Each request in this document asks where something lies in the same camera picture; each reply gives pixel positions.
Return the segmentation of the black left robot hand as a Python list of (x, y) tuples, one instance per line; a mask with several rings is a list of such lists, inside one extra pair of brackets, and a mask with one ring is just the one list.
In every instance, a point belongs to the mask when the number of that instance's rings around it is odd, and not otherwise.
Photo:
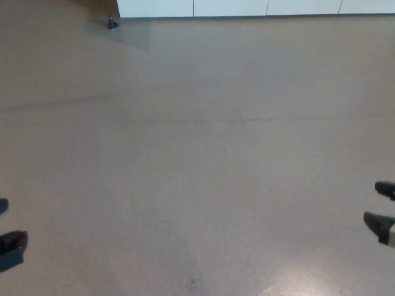
[(23, 263), (27, 245), (26, 231), (16, 230), (1, 234), (1, 272)]

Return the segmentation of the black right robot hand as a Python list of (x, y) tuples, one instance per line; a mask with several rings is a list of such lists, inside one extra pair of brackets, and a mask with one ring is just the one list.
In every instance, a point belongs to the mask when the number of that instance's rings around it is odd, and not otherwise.
[[(394, 183), (377, 181), (375, 190), (378, 194), (394, 202)], [(394, 248), (394, 217), (365, 212), (364, 222), (369, 230), (376, 235), (380, 244)]]

